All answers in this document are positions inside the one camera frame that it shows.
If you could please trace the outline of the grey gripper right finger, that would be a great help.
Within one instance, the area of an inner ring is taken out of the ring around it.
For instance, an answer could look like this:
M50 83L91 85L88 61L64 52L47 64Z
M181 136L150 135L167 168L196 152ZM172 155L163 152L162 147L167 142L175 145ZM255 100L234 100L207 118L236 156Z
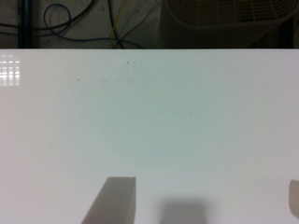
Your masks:
M289 207L295 217L299 217L299 181L292 180L289 185Z

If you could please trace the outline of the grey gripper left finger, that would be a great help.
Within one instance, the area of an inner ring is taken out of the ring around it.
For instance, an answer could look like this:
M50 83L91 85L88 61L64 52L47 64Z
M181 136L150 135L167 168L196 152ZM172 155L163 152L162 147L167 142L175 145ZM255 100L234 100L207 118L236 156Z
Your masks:
M107 178L81 224L135 224L136 178Z

